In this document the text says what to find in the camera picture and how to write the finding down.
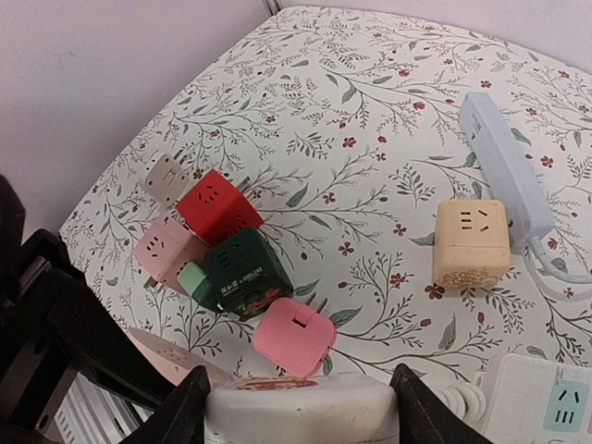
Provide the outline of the pink plug adapter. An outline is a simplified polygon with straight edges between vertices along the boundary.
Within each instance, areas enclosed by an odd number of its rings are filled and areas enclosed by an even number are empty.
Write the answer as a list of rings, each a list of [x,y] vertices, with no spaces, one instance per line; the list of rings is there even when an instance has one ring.
[[[274,301],[253,332],[255,350],[291,376],[315,374],[337,339],[337,328],[322,315],[327,300],[313,307],[314,300]]]

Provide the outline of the red cube socket adapter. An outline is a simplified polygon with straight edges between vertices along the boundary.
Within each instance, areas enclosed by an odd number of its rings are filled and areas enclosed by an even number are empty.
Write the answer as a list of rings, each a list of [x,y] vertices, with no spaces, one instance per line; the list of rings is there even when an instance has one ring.
[[[211,247],[264,222],[244,194],[215,170],[195,184],[176,208],[186,225]]]

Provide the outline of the yellow cube socket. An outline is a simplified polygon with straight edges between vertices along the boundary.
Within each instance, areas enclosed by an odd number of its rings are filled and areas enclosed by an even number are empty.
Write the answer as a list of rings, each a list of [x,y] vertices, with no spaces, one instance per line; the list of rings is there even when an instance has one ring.
[[[445,289],[491,288],[510,265],[508,221],[502,202],[450,199],[439,204],[435,283]]]

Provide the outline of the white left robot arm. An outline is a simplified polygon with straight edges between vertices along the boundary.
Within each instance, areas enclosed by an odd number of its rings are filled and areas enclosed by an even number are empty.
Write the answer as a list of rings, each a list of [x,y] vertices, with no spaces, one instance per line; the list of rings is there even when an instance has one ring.
[[[1,179],[1,440],[45,443],[77,374],[149,409],[173,391],[132,344],[42,228],[22,238],[26,211]]]

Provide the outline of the pink round cable reel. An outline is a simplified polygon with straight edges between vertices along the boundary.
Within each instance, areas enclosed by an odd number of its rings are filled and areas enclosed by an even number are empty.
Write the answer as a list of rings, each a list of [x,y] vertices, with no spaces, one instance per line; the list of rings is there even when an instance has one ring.
[[[214,389],[233,380],[215,364],[148,331],[130,327],[126,335],[153,367],[175,386],[178,386],[194,367],[201,365],[206,369],[210,385]]]

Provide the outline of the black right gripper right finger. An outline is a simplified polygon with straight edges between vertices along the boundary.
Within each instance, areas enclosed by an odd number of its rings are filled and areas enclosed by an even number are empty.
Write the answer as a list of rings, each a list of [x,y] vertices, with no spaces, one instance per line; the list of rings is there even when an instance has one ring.
[[[491,444],[459,419],[406,364],[389,385],[396,394],[401,444]]]

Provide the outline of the green beige socket adapter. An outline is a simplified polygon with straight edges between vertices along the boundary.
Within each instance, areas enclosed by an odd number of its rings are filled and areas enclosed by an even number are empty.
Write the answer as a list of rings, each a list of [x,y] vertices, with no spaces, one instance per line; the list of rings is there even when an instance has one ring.
[[[197,264],[188,262],[183,266],[178,273],[177,281],[201,307],[213,313],[220,312],[210,278]]]

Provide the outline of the blue power strip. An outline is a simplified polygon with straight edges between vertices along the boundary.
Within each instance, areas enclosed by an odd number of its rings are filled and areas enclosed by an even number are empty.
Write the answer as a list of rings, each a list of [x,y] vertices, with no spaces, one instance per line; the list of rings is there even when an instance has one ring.
[[[530,240],[542,240],[554,228],[546,195],[523,148],[487,93],[467,93],[459,119],[493,198],[506,209],[511,251],[520,254]]]

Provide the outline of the white plug adapter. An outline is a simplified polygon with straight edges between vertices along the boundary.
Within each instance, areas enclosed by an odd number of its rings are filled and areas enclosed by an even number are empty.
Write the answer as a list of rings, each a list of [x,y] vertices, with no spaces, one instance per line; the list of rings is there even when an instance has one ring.
[[[189,184],[189,175],[170,154],[153,158],[140,179],[141,187],[162,205],[173,204]]]

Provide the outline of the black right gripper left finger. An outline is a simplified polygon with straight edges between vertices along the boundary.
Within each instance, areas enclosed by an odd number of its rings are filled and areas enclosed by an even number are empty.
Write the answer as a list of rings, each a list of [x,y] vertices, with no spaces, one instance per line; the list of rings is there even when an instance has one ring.
[[[122,443],[204,444],[205,407],[210,391],[205,367],[194,367],[157,411]]]

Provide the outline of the white plug block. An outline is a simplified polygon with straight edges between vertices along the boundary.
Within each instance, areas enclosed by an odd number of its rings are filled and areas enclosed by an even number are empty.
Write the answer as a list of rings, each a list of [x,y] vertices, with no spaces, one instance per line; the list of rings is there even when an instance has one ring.
[[[206,443],[397,443],[394,390],[370,376],[254,377],[213,389]]]

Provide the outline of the light pink cube socket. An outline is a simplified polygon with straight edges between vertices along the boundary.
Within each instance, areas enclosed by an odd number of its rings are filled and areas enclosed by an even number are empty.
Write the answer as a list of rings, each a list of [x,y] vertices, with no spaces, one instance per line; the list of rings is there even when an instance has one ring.
[[[201,265],[209,247],[171,216],[159,216],[133,250],[149,277],[146,289],[161,284],[186,295],[178,276],[189,262]]]

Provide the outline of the white colourful power strip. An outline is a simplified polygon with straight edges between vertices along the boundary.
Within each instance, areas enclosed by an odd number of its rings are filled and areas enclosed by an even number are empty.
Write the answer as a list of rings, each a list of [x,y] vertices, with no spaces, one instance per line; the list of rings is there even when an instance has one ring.
[[[479,377],[479,432],[494,443],[589,443],[591,370],[508,353]]]

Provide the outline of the dark green cube socket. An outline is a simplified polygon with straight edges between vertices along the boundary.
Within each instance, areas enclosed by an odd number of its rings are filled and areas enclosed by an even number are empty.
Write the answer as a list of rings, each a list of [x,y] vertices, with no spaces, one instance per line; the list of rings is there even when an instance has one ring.
[[[218,304],[241,321],[252,319],[276,299],[290,297],[290,277],[260,232],[246,228],[213,247],[204,265]]]

